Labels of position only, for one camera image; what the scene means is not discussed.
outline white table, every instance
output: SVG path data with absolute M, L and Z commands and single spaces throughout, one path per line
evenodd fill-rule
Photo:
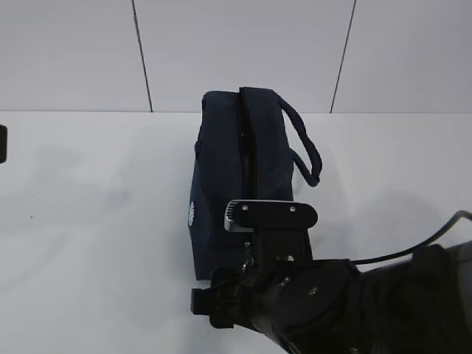
M 370 257 L 472 209 L 471 115 L 306 115 L 317 257 Z M 190 313 L 199 114 L 0 113 L 0 353 L 281 353 Z M 293 146 L 300 144 L 289 131 Z M 460 223 L 442 241 L 472 238 Z

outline black object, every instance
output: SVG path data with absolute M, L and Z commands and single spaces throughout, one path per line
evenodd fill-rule
M 308 152 L 311 171 L 288 145 L 282 111 Z M 240 268 L 246 261 L 244 245 L 251 242 L 251 235 L 231 234 L 223 225 L 231 200 L 292 201 L 294 163 L 312 187 L 322 169 L 302 118 L 272 90 L 211 91 L 204 95 L 202 112 L 189 210 L 197 280 L 209 279 L 216 268 Z
M 0 125 L 0 164 L 7 160 L 7 136 L 7 127 Z
M 263 333 L 293 354 L 472 353 L 472 241 L 446 250 L 421 243 L 409 249 L 410 261 L 365 273 L 349 260 L 302 254 L 289 261 L 277 255 L 306 247 L 297 232 L 313 220 L 303 218 L 297 230 L 280 210 L 275 230 L 245 216 L 254 209 L 265 220 L 269 210 L 291 204 L 302 210 L 276 204 L 231 202 L 226 218 L 253 231 L 257 257 L 242 271 L 215 271 L 211 288 L 193 289 L 194 314 L 209 316 L 216 328 Z M 456 213 L 435 235 L 460 218 L 472 214 Z

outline bag handle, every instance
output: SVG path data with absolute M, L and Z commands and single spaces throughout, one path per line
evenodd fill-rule
M 277 95 L 279 99 L 280 108 L 288 115 L 292 125 L 295 128 L 298 137 L 302 141 L 303 146 L 305 147 L 308 157 L 311 162 L 311 172 L 308 170 L 307 166 L 303 162 L 302 158 L 290 149 L 291 158 L 294 160 L 295 165 L 300 170 L 303 178 L 306 180 L 310 187 L 315 187 L 319 183 L 319 174 L 322 171 L 322 159 L 316 149 L 314 143 L 310 140 L 307 135 L 307 130 L 301 116 L 298 114 L 295 109 L 289 105 L 281 96 Z

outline navy blue bag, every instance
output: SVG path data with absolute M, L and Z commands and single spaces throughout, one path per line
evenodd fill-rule
M 311 171 L 288 145 L 282 110 L 308 152 Z M 204 95 L 188 220 L 197 280 L 209 280 L 216 268 L 245 263 L 244 244 L 251 235 L 224 229 L 226 205 L 233 199 L 292 201 L 294 163 L 315 187 L 322 160 L 302 118 L 278 94 L 245 87 Z

